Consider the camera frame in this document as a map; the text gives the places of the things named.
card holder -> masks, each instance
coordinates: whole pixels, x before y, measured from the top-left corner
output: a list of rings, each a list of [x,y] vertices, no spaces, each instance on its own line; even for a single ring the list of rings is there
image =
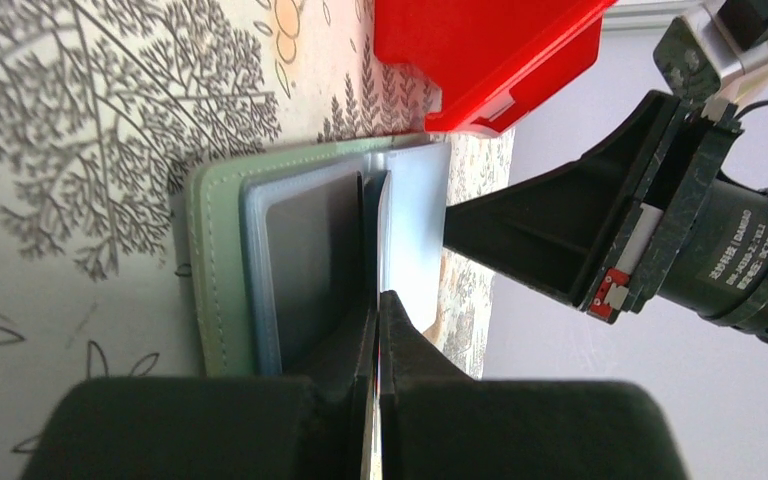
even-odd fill
[[[209,376],[257,373],[257,341],[246,294],[239,195],[244,180],[329,165],[347,155],[413,146],[426,135],[321,144],[240,157],[195,170],[186,184],[196,318]],[[381,172],[380,166],[365,167]]]
[[[240,228],[259,374],[292,367],[374,288],[365,281],[368,159],[243,182]]]
[[[451,144],[376,153],[389,173],[382,196],[380,291],[399,294],[411,322],[424,332],[437,318]]]

patterned tablecloth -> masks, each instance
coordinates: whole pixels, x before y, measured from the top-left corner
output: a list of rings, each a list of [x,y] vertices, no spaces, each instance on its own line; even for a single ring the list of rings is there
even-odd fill
[[[421,126],[434,90],[375,61],[371,7],[0,0],[0,478],[84,378],[200,372],[191,169]],[[451,200],[504,183],[509,137],[457,145]],[[445,265],[428,336],[480,374],[491,275]]]

tree pattern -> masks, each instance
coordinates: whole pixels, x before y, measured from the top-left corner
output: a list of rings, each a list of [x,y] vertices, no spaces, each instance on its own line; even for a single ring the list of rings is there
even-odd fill
[[[376,75],[376,68],[381,74]],[[317,141],[333,142],[407,131],[421,131],[425,114],[431,109],[434,86],[421,75],[376,64],[372,42],[363,46],[360,102],[352,78],[345,76],[345,101],[331,97],[331,117],[322,121]]]
[[[1,225],[93,280],[162,255],[188,171],[277,138],[263,84],[260,42],[216,0],[0,0]]]

red plastic container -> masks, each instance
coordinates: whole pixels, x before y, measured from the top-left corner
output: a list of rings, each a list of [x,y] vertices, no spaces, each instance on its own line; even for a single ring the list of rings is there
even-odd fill
[[[425,129],[496,136],[596,61],[616,0],[376,0],[375,55],[443,91]]]

